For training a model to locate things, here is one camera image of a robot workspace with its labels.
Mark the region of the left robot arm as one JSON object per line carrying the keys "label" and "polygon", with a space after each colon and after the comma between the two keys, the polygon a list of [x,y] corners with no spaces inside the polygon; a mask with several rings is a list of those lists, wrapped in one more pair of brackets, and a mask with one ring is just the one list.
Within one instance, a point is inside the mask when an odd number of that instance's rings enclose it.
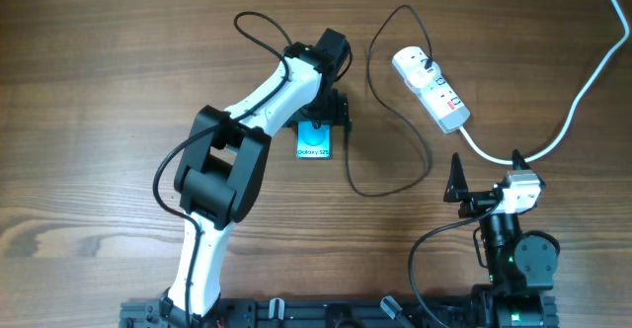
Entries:
{"label": "left robot arm", "polygon": [[255,204],[273,136],[293,123],[350,122],[348,98],[334,87],[352,60],[344,35],[328,29],[316,44],[294,42],[279,57],[242,101],[202,108],[176,149],[186,233],[176,279],[159,300],[161,319],[173,327],[207,327],[215,316],[229,237]]}

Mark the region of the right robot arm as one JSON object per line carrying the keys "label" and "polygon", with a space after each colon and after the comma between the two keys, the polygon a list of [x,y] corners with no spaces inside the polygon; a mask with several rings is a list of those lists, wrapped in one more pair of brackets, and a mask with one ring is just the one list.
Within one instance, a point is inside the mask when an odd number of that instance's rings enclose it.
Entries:
{"label": "right robot arm", "polygon": [[537,207],[545,182],[513,152],[512,168],[489,191],[468,189],[462,163],[453,154],[443,200],[458,203],[458,216],[479,223],[473,233],[479,265],[490,282],[469,295],[473,327],[558,327],[554,286],[561,246],[541,230],[524,231],[519,217]]}

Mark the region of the smartphone with cyan screen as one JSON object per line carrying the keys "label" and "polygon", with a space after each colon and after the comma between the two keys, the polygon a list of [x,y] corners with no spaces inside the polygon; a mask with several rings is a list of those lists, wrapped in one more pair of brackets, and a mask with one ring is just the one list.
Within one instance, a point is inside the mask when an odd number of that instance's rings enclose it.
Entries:
{"label": "smartphone with cyan screen", "polygon": [[331,157],[331,126],[312,122],[297,124],[296,156],[299,159],[329,159]]}

